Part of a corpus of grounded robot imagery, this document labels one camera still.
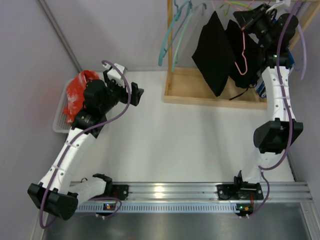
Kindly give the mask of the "red white trousers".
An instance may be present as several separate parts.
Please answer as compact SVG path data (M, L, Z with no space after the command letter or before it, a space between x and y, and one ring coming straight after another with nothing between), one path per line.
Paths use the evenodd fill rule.
M84 91L89 81L98 80L100 77L96 71L81 71L66 87L67 106L63 109L66 115L66 123L72 124L75 116L83 107Z

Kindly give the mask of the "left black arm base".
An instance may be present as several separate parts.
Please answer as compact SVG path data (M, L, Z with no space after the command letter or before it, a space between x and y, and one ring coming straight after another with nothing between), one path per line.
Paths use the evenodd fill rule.
M104 192L102 194L92 197L91 200L97 199L97 198L112 197L112 198L117 198L123 201L123 200L126 200L128 195L129 195L129 185L107 183Z

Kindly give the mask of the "teal plastic hanger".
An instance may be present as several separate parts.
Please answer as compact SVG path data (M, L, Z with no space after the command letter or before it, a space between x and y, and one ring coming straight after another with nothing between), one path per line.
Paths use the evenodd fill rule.
M165 56L171 50L174 40L184 25L187 17L191 14L193 3L191 0L185 0L182 4L178 4L176 0L168 0L167 8L167 30L164 35L159 55L158 66L163 65Z

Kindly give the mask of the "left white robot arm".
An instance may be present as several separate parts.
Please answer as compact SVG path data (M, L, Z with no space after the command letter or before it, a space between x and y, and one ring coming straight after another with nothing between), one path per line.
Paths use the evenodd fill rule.
M27 190L38 209L69 220L82 203L113 194L112 178L101 173L77 185L70 184L84 153L98 138L104 125L109 123L106 114L118 103L136 107L143 93L144 89L135 82L131 83L130 93L114 79L94 79L86 84L82 108L73 120L63 148L47 174Z

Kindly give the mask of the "pink hanger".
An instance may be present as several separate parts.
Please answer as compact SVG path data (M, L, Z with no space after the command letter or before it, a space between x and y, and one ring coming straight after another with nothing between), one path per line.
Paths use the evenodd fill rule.
M246 36L245 36L245 33L243 30L241 30L241 33L242 33L242 52L241 52L241 56L243 58L243 62L244 62L244 72L241 71L241 69L239 68L239 65L238 63L235 61L234 62L234 65L238 71L238 73L241 75L241 76L245 76L248 72L248 63L247 63L247 58L246 58L246 55L245 55L245 51L246 51Z

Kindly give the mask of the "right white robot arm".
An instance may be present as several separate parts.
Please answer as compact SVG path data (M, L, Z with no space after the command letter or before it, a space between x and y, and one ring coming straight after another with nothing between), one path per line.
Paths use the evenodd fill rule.
M218 197L226 195L232 200L262 200L260 185L265 171L279 167L286 159L292 143L302 133L303 123L295 118L289 91L289 74L292 67L289 43L299 24L295 11L277 17L277 12L288 8L289 0L278 0L274 5L266 3L252 10L236 11L234 18L241 31L254 34L262 46L263 60L260 78L264 83L269 121L253 134L256 147L251 162L234 177L234 183L226 189L218 189Z

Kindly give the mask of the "mint green hanger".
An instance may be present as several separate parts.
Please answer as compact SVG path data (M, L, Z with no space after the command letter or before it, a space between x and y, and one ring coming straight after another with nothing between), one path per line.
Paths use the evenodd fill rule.
M180 47L181 47L182 40L184 39L186 31L187 31L187 29L189 27L189 24L190 24L191 20L193 19L194 14L198 10L198 8L201 8L201 15L203 16L205 11L207 10L207 4L205 2L202 2L202 3L194 6L191 9L190 14L187 16L186 23L183 26L182 33L180 34L180 38L178 40L178 43L177 43L177 46L176 46L176 50L175 50L175 53L174 53L174 57L173 57L173 60L172 60L172 67L171 67L171 71L172 72L175 71L176 65L179 62L179 53L180 53Z

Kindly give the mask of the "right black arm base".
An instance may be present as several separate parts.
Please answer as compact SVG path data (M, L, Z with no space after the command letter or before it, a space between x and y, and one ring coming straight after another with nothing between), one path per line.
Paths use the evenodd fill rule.
M264 195L259 183L245 183L243 185L219 184L217 187L219 200L263 200Z

